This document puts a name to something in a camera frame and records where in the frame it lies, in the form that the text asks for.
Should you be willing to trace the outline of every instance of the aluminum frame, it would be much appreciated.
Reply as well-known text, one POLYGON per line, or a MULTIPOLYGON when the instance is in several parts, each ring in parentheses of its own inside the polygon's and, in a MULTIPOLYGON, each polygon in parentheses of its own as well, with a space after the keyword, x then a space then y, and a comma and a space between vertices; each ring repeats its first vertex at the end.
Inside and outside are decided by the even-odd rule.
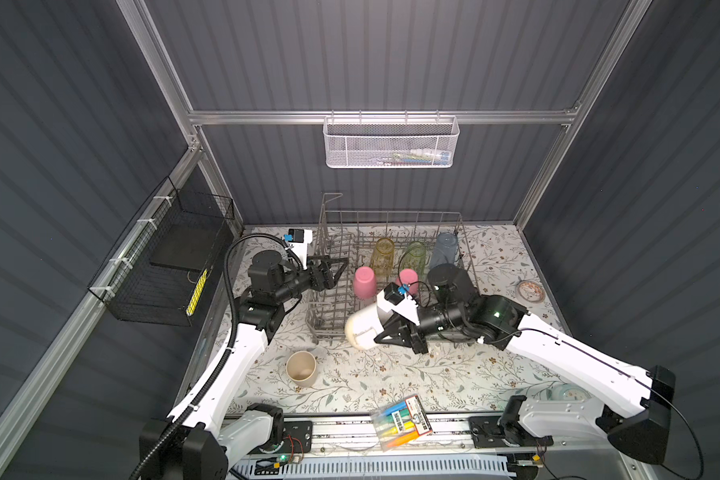
POLYGON ((456 117, 466 125, 552 124, 570 125, 576 119, 576 110, 453 110, 453 111, 202 111, 189 114, 193 125, 322 125, 327 118, 336 123, 356 124, 368 121, 384 123, 436 123, 440 117, 456 117))
POLYGON ((541 196, 544 195, 547 187, 549 187, 552 177, 557 172, 557 168, 563 163, 565 155, 568 153, 579 131, 581 131, 581 127, 584 125, 586 118, 592 111, 592 107, 600 96, 600 92, 603 91, 605 83, 614 71, 616 63, 618 63, 622 53, 624 53, 627 44, 630 43, 632 35, 643 20, 643 16, 645 16, 652 1, 653 0, 630 0, 630 3, 627 4, 624 9, 624 13, 621 15, 619 23, 614 29, 614 33, 608 40, 603 54, 597 61, 592 75, 586 81, 584 90, 576 102, 576 119, 570 126, 564 127, 560 132, 560 135, 547 154, 547 158, 544 160, 538 175, 528 189, 523 203, 520 205, 518 214, 514 218, 515 224, 520 231, 523 231, 525 226, 528 225, 528 220, 530 220, 530 216, 534 214, 534 210, 536 210, 536 207, 541 201, 541 196))
MULTIPOLYGON (((131 33, 134 34, 136 43, 150 66, 152 75, 155 77, 160 91, 163 92, 163 97, 165 97, 171 112, 173 112, 173 117, 179 125, 187 144, 192 145, 195 142, 200 142, 200 146, 205 152, 200 161, 200 170, 208 183, 211 193, 234 200, 232 191, 226 180, 224 180, 219 163, 213 155, 206 136, 201 129, 190 121, 189 112, 192 111, 192 103, 182 86, 181 80, 179 80, 179 74, 173 66, 165 44, 163 44, 163 39, 157 31, 157 26, 144 0, 117 0, 117 6, 120 7, 131 33)), ((233 201, 232 204, 236 211, 235 218, 240 221, 242 227, 242 216, 237 209, 237 202, 233 201)))
POLYGON ((619 452, 619 456, 630 480, 659 480, 659 476, 656 474, 656 470, 654 470, 655 466, 638 462, 634 458, 624 455, 622 452, 619 452))
MULTIPOLYGON (((163 203, 163 198, 176 187, 184 185, 192 169, 200 159, 200 146, 189 147, 179 163, 173 168, 170 179, 155 192, 152 201, 144 208, 140 220, 148 220, 163 203)), ((118 246, 114 257, 123 257, 134 244, 144 228, 151 228, 148 222, 135 222, 134 227, 118 246)), ((115 262, 109 262, 96 279, 95 285, 107 284, 117 270, 115 262)), ((96 296, 87 291, 77 309, 64 324, 59 334, 40 358, 32 373, 24 381, 19 391, 0 416, 0 476, 5 471, 21 443, 26 438, 34 422, 40 416, 56 387, 64 378, 77 353, 83 348, 88 336, 104 314, 106 307, 96 296)))

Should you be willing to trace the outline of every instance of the red wire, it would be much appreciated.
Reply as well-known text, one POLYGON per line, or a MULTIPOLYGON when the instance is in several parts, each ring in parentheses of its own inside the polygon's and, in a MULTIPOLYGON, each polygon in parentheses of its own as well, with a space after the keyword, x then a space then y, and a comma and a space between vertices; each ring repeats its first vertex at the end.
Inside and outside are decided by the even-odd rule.
POLYGON ((298 447, 302 450, 302 456, 304 456, 304 445, 302 445, 302 441, 298 438, 294 438, 293 440, 296 440, 298 442, 298 447))
POLYGON ((286 463, 290 463, 291 460, 293 460, 293 438, 291 436, 288 436, 288 440, 291 441, 291 456, 288 457, 288 462, 286 463))

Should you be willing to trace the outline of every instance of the product label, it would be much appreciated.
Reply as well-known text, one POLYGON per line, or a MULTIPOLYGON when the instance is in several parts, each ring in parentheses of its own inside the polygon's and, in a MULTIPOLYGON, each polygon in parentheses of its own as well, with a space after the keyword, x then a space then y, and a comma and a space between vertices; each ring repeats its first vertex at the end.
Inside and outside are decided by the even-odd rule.
POLYGON ((416 426, 416 431, 420 436, 430 433, 432 427, 429 425, 429 420, 424 414, 424 408, 422 403, 418 400, 418 396, 405 399, 405 404, 408 406, 408 411, 411 413, 411 419, 413 424, 416 426))
POLYGON ((397 428, 398 433, 405 430, 403 417, 400 415, 400 412, 392 412, 392 420, 394 420, 394 426, 397 428))

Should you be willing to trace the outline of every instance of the black wire basket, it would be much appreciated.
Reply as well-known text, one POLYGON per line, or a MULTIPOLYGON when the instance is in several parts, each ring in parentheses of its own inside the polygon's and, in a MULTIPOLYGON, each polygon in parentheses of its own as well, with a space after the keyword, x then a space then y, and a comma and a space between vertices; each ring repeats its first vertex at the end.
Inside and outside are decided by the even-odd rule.
POLYGON ((88 290, 118 320, 191 326, 221 277, 234 211, 229 197, 174 189, 152 218, 138 220, 144 226, 128 251, 107 256, 88 290), (116 265, 109 282, 94 286, 110 262, 116 265))

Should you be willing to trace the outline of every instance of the blue marker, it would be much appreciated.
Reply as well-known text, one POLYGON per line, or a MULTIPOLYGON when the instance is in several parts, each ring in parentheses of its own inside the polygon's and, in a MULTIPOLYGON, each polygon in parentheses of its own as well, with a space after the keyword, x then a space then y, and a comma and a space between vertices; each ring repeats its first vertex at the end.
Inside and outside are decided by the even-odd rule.
POLYGON ((382 412, 382 416, 391 415, 392 412, 396 412, 397 410, 403 410, 404 408, 408 408, 408 404, 405 402, 400 402, 399 404, 391 406, 384 410, 384 412, 382 412))

